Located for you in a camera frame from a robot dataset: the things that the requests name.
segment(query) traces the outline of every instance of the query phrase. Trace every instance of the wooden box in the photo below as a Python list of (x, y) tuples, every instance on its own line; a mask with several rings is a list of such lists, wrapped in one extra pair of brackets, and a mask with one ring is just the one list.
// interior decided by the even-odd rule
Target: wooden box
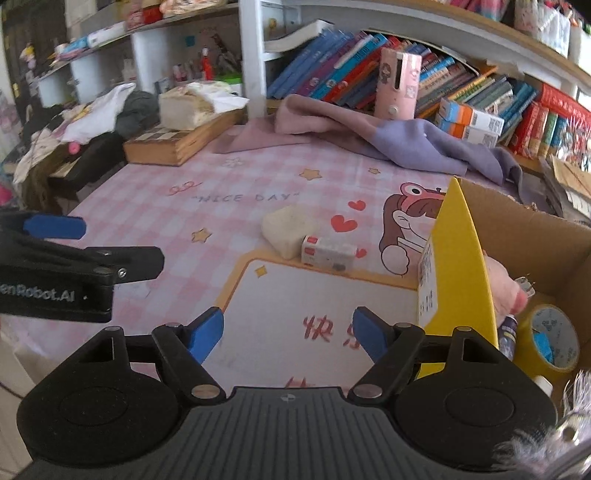
[(156, 126), (142, 135), (125, 142), (129, 163), (172, 165), (178, 167), (211, 140), (217, 138), (241, 118), (242, 110), (221, 113), (195, 130), (180, 132)]

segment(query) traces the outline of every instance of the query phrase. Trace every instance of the white bottle cap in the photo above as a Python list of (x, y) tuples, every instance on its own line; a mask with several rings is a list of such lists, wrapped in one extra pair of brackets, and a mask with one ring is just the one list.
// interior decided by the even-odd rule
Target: white bottle cap
[(538, 375), (537, 377), (534, 378), (534, 383), (538, 387), (540, 387), (546, 395), (548, 395), (549, 397), (552, 395), (552, 390), (554, 390), (554, 387), (552, 386), (552, 384), (548, 381), (548, 379), (546, 377), (542, 377), (541, 375)]

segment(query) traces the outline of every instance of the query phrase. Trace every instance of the pink speaker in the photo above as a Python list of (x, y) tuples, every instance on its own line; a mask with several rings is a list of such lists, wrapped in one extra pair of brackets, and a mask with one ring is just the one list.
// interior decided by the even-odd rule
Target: pink speaker
[(374, 116), (384, 120), (411, 120), (417, 106), (420, 55), (382, 49)]

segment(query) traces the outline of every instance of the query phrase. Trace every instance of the small white box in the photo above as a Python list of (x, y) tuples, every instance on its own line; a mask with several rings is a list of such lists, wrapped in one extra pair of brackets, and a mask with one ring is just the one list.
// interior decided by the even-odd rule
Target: small white box
[(327, 238), (308, 235), (301, 245), (301, 261), (312, 267), (327, 268), (339, 273), (350, 271), (357, 247), (338, 244)]

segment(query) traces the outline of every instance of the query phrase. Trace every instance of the plush toy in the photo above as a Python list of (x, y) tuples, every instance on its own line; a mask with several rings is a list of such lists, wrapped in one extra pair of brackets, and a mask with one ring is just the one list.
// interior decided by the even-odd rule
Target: plush toy
[(496, 326), (500, 327), (507, 315), (517, 315), (525, 309), (529, 295), (513, 280), (503, 265), (484, 252), (484, 262), (491, 285)]

